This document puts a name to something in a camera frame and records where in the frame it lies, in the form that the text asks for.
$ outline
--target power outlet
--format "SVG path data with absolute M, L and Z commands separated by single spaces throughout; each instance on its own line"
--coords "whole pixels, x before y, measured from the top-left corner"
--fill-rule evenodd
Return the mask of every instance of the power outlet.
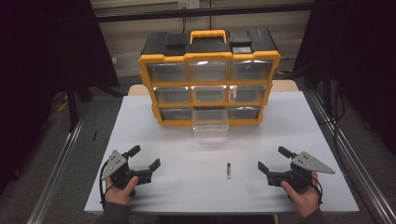
M 190 9 L 200 8 L 199 0 L 190 0 Z
M 182 0 L 178 1 L 178 9 L 200 8 L 199 0 Z
M 189 1 L 178 1 L 178 9 L 188 9 L 190 7 Z

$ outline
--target plastic drawer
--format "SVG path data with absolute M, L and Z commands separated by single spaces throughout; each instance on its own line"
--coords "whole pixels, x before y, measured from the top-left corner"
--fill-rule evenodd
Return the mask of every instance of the plastic drawer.
M 229 106 L 228 119 L 256 119 L 259 116 L 259 106 Z
M 227 86 L 194 86 L 192 99 L 195 102 L 221 102 L 225 101 L 225 90 Z
M 230 102 L 261 102 L 265 85 L 260 86 L 230 86 Z
M 223 81 L 227 79 L 227 61 L 189 63 L 192 81 Z
M 236 61 L 231 65 L 231 80 L 263 80 L 268 78 L 272 61 Z
M 190 101 L 188 87 L 153 88 L 158 103 L 187 103 Z
M 163 120 L 184 120 L 191 119 L 190 107 L 163 107 L 160 108 Z
M 223 142 L 227 138 L 225 106 L 196 106 L 192 110 L 192 129 L 198 142 Z
M 148 72 L 153 82 L 187 81 L 185 63 L 151 63 Z

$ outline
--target gray floor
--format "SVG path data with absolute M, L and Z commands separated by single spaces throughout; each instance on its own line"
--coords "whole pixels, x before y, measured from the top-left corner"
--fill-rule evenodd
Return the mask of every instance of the gray floor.
M 138 77 L 120 77 L 121 87 L 118 90 L 128 91 L 131 85 L 138 82 Z M 304 89 L 303 80 L 299 78 L 296 82 L 300 90 L 303 90 L 307 96 L 308 103 L 312 105 L 314 115 L 319 115 L 308 97 L 309 91 Z M 83 208 L 87 202 L 98 167 L 101 165 L 101 159 L 120 109 L 121 98 L 108 96 L 99 90 L 92 90 L 92 93 L 94 97 L 88 105 L 87 117 L 84 119 L 78 139 L 65 164 L 59 184 L 42 223 L 93 223 L 97 219 L 96 215 L 85 213 Z M 396 173 L 392 171 L 396 170 L 396 157 L 388 151 L 376 132 L 366 128 L 365 120 L 347 98 L 345 103 L 346 113 L 338 122 L 339 127 L 355 149 L 368 173 L 392 207 L 395 207 L 396 190 L 394 183 L 396 182 Z M 50 115 L 34 154 L 21 168 L 21 177 L 9 182 L 0 197 L 0 223 L 27 222 L 64 147 L 64 142 L 68 137 L 68 128 L 67 109 Z M 321 125 L 321 129 L 334 150 L 334 155 L 337 155 L 329 129 L 326 125 Z M 346 158 L 342 156 L 342 159 L 346 164 L 345 169 L 350 174 L 350 176 L 346 176 L 346 181 L 360 211 L 352 214 L 326 214 L 326 216 L 331 223 L 369 224 L 375 223 L 370 216 L 370 213 L 372 213 L 376 223 L 383 223 Z M 131 221 L 139 224 L 154 224 L 156 223 L 156 217 L 131 216 Z M 281 214 L 280 223 L 296 223 L 296 216 L 294 214 Z

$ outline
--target human hand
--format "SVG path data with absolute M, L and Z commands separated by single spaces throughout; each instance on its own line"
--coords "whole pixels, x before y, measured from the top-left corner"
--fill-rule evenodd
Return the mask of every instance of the human hand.
M 315 187 L 318 187 L 318 182 L 316 181 L 318 180 L 318 173 L 313 171 L 312 177 L 313 178 L 311 179 L 311 183 Z M 286 181 L 282 181 L 280 185 L 282 186 L 283 190 L 285 190 L 289 194 L 290 198 L 293 200 L 297 209 L 297 215 L 299 217 L 302 218 L 308 217 L 319 208 L 318 192 L 311 185 L 308 186 L 308 189 L 303 194 L 297 193 L 294 190 L 294 188 Z
M 124 189 L 117 189 L 113 186 L 111 178 L 106 179 L 106 201 L 109 203 L 119 203 L 127 205 L 129 202 L 130 194 L 134 187 L 137 185 L 139 178 L 137 176 L 132 177 Z

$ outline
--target wall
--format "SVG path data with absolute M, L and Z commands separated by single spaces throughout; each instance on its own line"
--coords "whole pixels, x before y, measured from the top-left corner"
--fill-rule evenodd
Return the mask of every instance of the wall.
M 112 13 L 137 13 L 159 10 L 178 9 L 177 1 L 151 0 L 155 4 L 135 5 L 123 7 L 101 7 L 101 3 L 111 3 L 114 0 L 92 0 L 96 15 Z M 131 3 L 143 4 L 148 1 L 129 0 Z M 312 2 L 298 1 L 238 1 L 238 0 L 200 0 L 203 7 L 247 7 L 277 4 L 291 4 Z M 304 36 L 305 26 L 309 18 L 309 11 L 262 13 L 248 15 L 197 17 L 186 19 L 186 32 L 191 30 L 225 29 L 245 30 L 247 28 L 266 27 L 270 30 L 276 45 L 283 57 L 295 57 Z M 139 52 L 144 47 L 146 38 L 150 33 L 166 31 L 170 33 L 182 33 L 183 19 L 163 19 L 151 21 L 118 21 L 103 22 L 100 24 L 110 55 Z

